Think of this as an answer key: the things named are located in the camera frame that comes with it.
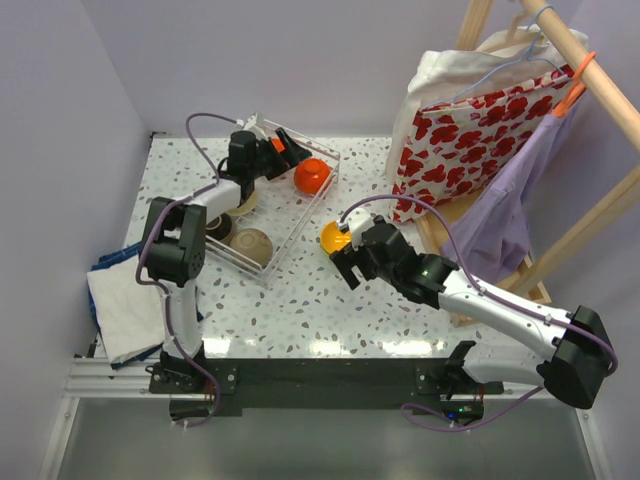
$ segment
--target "lavender fabric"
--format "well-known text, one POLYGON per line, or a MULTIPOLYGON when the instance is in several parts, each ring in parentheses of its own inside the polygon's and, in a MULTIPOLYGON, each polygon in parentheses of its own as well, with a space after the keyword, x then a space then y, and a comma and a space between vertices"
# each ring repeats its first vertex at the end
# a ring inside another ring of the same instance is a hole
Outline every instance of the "lavender fabric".
MULTIPOLYGON (((565 118, 546 115, 527 143, 498 172, 473 206, 453 225, 467 264, 491 283, 516 271, 530 249, 529 229, 522 208, 549 161, 568 135, 575 113, 565 118)), ((451 241, 442 254, 457 260, 451 241)))

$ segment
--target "wooden base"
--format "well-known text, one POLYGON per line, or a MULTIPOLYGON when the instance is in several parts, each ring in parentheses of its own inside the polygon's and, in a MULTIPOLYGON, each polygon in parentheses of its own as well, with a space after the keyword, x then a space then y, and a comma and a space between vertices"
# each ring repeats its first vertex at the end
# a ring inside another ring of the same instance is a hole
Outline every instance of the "wooden base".
MULTIPOLYGON (((438 211, 444 216, 448 223, 453 224, 460 217, 462 217, 462 215, 465 214, 465 212, 471 207, 471 205, 473 205, 473 202, 475 202, 479 196, 480 192, 468 197, 458 199, 455 202, 447 203, 438 207, 438 211)), ((440 248, 442 248, 442 246, 447 242, 449 237, 438 219, 432 213, 428 213, 427 215, 417 219, 415 223, 425 250, 440 254, 440 248)), ((525 272, 527 272, 527 270, 531 268, 531 265, 533 265, 533 262, 531 261, 531 257, 527 255, 518 267, 518 270, 509 275, 507 278, 498 282, 497 286, 500 288, 504 288, 505 290, 509 290, 509 287, 511 287, 511 285, 513 285, 522 275, 524 275, 525 272)), ((547 289, 544 287, 542 282, 539 282, 531 290, 529 290, 525 297, 533 300, 536 303, 551 303, 549 293, 547 292, 547 289)), ((451 314, 451 322, 456 327, 460 327, 476 323, 476 320, 464 315, 451 314)))

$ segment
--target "orange hanger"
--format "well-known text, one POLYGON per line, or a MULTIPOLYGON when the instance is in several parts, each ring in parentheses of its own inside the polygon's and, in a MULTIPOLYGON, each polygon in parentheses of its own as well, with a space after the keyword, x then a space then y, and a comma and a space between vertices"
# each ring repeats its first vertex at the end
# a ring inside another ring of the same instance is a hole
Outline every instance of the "orange hanger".
POLYGON ((569 110, 571 109, 573 104, 576 103, 576 101, 582 96, 584 91, 587 89, 584 83, 582 83, 581 77, 585 68, 587 68, 587 65, 589 65, 589 63, 591 62, 591 60, 595 58, 595 56, 596 56, 596 52, 591 52, 589 55, 587 55, 584 58, 582 65, 580 65, 580 68, 578 68, 578 70, 576 70, 576 73, 573 74, 573 84, 569 88, 569 91, 567 92, 565 97, 553 109, 552 113, 554 117, 557 117, 557 118, 566 117, 567 113, 569 113, 569 110))

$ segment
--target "wooden pole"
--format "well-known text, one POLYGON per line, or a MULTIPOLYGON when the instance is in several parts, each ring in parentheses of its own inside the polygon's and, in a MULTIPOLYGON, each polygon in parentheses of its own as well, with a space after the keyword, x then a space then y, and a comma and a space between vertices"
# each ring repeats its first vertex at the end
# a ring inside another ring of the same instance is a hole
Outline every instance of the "wooden pole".
MULTIPOLYGON (((521 0, 521 2, 532 16, 547 5, 544 0, 521 0)), ((567 63, 574 70, 577 69, 588 52, 574 38, 560 17, 548 8, 538 17, 538 25, 567 63)), ((589 63, 582 75, 582 81, 640 153, 640 114, 631 102, 627 100, 596 61, 589 63)), ((578 223, 569 229, 524 275, 511 285, 509 290, 520 295, 529 291, 578 249, 617 220, 638 200, 640 200, 640 166, 635 167, 578 223)))
POLYGON ((475 50, 480 41, 480 35, 489 18, 493 0, 471 0, 464 16, 458 40, 457 50, 475 50))

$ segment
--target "white wire rack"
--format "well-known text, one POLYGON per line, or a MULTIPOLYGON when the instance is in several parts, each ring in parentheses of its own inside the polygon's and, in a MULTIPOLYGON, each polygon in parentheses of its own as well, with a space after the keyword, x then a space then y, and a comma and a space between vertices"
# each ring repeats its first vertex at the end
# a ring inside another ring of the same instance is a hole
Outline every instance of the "white wire rack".
MULTIPOLYGON (((258 114, 252 115, 248 122, 252 120, 257 121, 257 125, 270 136, 275 136, 275 130, 281 127, 277 123, 262 119, 258 114)), ((331 169, 331 174, 316 195, 307 195, 296 189, 293 183, 295 169, 271 181, 266 179, 256 181, 258 201, 255 208, 246 215, 235 217, 235 221, 238 231, 256 228, 268 235, 273 244, 273 256, 269 264, 262 268, 258 263, 231 247, 207 237, 207 251, 221 257, 228 265, 243 271, 265 287, 268 286, 273 273, 286 258, 314 211, 339 177, 340 154, 337 151, 298 132, 287 128, 285 130, 294 141, 311 150, 315 158, 326 162, 331 169)))

